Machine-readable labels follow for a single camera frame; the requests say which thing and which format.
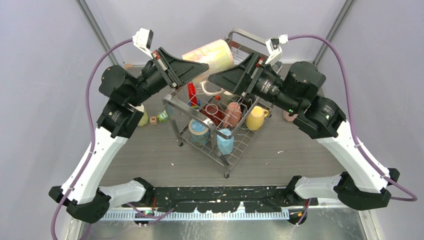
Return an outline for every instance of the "blue mug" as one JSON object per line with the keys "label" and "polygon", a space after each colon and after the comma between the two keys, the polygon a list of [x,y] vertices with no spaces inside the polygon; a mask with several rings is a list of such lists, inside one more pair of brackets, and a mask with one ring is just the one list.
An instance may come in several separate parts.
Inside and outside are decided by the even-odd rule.
{"label": "blue mug", "polygon": [[205,146],[209,141],[209,129],[202,125],[200,122],[192,119],[188,124],[188,130],[190,131],[191,142],[198,147]]}
{"label": "blue mug", "polygon": [[[228,128],[222,128],[219,131],[227,136],[231,135],[231,131]],[[223,155],[227,155],[233,152],[233,147],[234,147],[233,136],[230,139],[225,139],[222,136],[218,135],[217,139],[218,139],[218,148]]]}

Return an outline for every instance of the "metal corner post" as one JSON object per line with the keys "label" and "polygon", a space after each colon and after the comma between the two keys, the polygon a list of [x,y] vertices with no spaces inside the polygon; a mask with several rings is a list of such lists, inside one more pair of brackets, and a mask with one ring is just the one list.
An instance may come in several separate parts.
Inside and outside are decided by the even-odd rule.
{"label": "metal corner post", "polygon": [[[88,24],[90,25],[91,29],[94,32],[94,35],[96,36],[97,40],[99,41],[101,47],[106,52],[109,49],[111,49],[111,46],[109,45],[108,41],[106,40],[105,35],[103,34],[102,30],[100,29],[99,24],[97,23],[92,11],[90,10],[89,6],[87,5],[87,2],[85,0],[75,0],[76,4],[78,5],[79,9],[81,9],[82,14],[85,16],[85,19],[87,19]],[[112,52],[109,54],[110,61],[114,65],[119,65],[117,58],[115,57],[114,53]]]}
{"label": "metal corner post", "polygon": [[[350,10],[352,9],[354,3],[357,0],[345,0],[343,6],[340,9],[340,12],[338,13],[333,25],[330,28],[330,31],[328,31],[328,34],[326,36],[326,39],[330,42],[333,41],[334,37],[336,36],[337,32],[339,31],[340,27],[342,26],[343,22],[345,21],[346,17],[348,16]],[[320,61],[323,59],[324,54],[327,51],[328,46],[323,43],[321,45],[321,48],[318,51],[318,54],[316,55],[315,59],[313,60],[313,64],[315,66],[318,66]]]}

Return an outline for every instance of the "white connector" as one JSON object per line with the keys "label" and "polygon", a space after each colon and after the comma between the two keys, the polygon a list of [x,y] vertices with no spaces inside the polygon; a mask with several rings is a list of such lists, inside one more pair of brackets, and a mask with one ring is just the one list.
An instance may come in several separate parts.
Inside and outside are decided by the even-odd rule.
{"label": "white connector", "polygon": [[283,51],[281,49],[282,44],[289,42],[289,37],[287,34],[278,36],[278,39],[271,37],[265,41],[266,49],[268,50],[269,57],[266,60],[265,64],[274,65],[280,58],[283,56]]}
{"label": "white connector", "polygon": [[132,43],[136,48],[140,49],[140,51],[152,59],[152,51],[150,51],[152,39],[153,31],[148,28],[141,27],[140,30],[138,30],[135,35],[132,36]]}

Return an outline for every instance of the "gray wood tabletop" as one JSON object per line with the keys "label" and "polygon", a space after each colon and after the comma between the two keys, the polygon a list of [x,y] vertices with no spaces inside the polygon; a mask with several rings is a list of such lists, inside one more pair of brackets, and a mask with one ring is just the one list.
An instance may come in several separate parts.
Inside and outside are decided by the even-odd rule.
{"label": "gray wood tabletop", "polygon": [[[130,72],[138,76],[139,68]],[[288,68],[282,71],[287,74]],[[149,116],[164,110],[167,87],[143,103]],[[344,171],[334,156],[292,124],[274,107],[248,149],[224,178],[224,167],[185,144],[179,147],[169,122],[138,127],[107,169],[101,186],[112,186],[142,177],[161,186],[286,185],[292,176],[333,176]]]}

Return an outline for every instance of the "wire rack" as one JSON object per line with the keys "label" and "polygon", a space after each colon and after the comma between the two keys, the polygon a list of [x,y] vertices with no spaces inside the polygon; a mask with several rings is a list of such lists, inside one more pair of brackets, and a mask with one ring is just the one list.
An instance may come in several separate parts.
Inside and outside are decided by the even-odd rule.
{"label": "wire rack", "polygon": [[[238,33],[242,35],[243,37],[246,36],[246,38],[253,40],[255,42],[260,42],[263,39],[254,36],[248,32],[242,31],[241,33],[238,32],[238,30],[234,30],[230,32],[228,35],[228,38],[225,40],[227,41],[228,45],[231,48],[231,52],[233,54],[234,63],[239,64],[242,62],[250,53],[253,52],[250,48],[247,48],[241,44],[238,44],[237,42],[232,40],[233,33]],[[273,68],[278,73],[282,68],[281,62],[277,62]],[[208,82],[206,85],[206,88],[208,91],[218,91],[220,88],[216,86],[215,84]],[[189,97],[189,93],[187,88],[179,88],[174,89],[171,94],[168,94],[163,99],[163,104],[165,106],[165,109],[168,113],[170,123],[172,126],[172,129],[174,131],[174,134],[177,138],[177,143],[179,146],[183,146],[183,142],[189,143],[194,148],[198,149],[199,151],[203,152],[207,156],[209,156],[211,159],[219,163],[220,165],[224,166],[225,172],[224,177],[228,178],[230,176],[230,171],[233,169],[233,167],[236,165],[238,160],[242,157],[243,153],[248,149],[248,147],[252,144],[254,137],[258,134],[258,132],[261,130],[250,130],[246,127],[246,119],[252,109],[255,106],[259,106],[263,109],[266,109],[269,111],[269,114],[264,119],[264,123],[267,121],[268,118],[271,117],[272,114],[272,108],[273,105],[265,105],[259,102],[259,98],[256,97],[255,100],[251,99],[249,101],[244,101],[243,97],[240,96],[232,96],[229,97],[226,94],[220,94],[220,98],[216,98],[214,96],[208,96],[205,95],[200,87],[196,89],[196,93]],[[228,118],[235,117],[235,112],[226,112],[226,109],[229,107],[229,104],[235,102],[240,105],[240,108],[243,111],[243,115],[241,117],[241,120],[236,126],[225,126],[225,120]],[[204,107],[206,105],[215,105],[218,108],[218,115],[221,115],[222,117],[212,117],[210,119],[206,115],[204,115],[202,112],[204,112]],[[204,125],[206,128],[208,128],[208,131],[210,133],[208,137],[208,141],[206,144],[198,145],[194,141],[192,141],[190,130],[189,130],[189,124],[190,120],[194,119],[197,122]],[[222,128],[230,129],[231,134],[225,135],[221,133],[219,130]],[[217,136],[221,136],[224,139],[230,139],[234,138],[234,144],[233,149],[230,154],[223,155],[222,152],[219,150],[217,146]]]}

